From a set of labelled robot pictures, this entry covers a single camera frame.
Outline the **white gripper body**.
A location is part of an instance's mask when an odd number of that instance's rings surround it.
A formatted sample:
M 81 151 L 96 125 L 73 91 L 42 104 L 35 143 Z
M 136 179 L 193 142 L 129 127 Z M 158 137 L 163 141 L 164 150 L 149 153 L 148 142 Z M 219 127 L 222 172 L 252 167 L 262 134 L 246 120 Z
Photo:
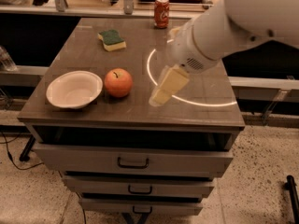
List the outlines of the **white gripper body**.
M 193 21 L 179 27 L 174 39 L 168 40 L 168 56 L 188 73 L 202 73 L 214 67 L 218 61 L 208 58 L 196 44 Z

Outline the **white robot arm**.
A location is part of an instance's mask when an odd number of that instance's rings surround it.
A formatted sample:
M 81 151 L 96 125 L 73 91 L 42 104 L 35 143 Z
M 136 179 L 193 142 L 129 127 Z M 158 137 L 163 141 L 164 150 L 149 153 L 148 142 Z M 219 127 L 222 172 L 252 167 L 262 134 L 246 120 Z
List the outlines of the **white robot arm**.
M 149 103 L 161 106 L 222 58 L 268 41 L 299 48 L 299 0 L 220 0 L 169 31 L 168 56 Z

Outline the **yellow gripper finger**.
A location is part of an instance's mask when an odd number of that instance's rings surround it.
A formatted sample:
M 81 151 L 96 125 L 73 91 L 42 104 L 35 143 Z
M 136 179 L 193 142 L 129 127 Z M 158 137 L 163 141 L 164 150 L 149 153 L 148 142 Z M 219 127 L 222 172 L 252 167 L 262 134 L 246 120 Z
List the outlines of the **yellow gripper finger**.
M 165 105 L 173 95 L 182 90 L 190 81 L 190 75 L 178 64 L 166 66 L 154 88 L 149 104 L 152 106 Z
M 174 38 L 177 36 L 179 30 L 180 30 L 179 27 L 172 28 L 172 29 L 169 31 L 169 33 L 168 33 L 168 37 L 169 37 L 170 39 L 174 39 Z

